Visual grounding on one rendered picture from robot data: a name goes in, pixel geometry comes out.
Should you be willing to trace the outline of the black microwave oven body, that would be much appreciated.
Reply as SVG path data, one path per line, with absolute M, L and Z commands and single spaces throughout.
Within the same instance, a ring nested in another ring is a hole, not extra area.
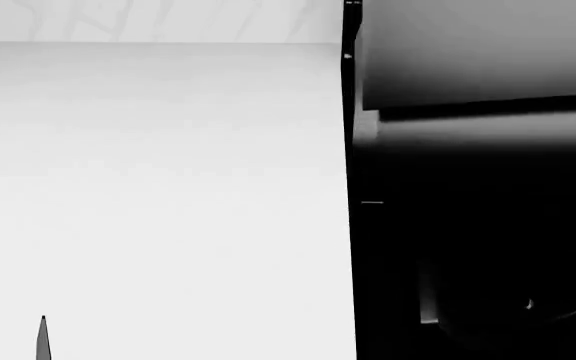
M 365 0 L 352 265 L 358 360 L 576 360 L 576 317 L 439 325 L 443 270 L 576 259 L 576 0 Z

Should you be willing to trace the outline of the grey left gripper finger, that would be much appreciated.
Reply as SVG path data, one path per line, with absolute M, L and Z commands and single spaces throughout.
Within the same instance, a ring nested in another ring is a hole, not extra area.
M 39 324 L 36 340 L 35 360 L 52 360 L 47 320 L 45 315 L 41 317 Z

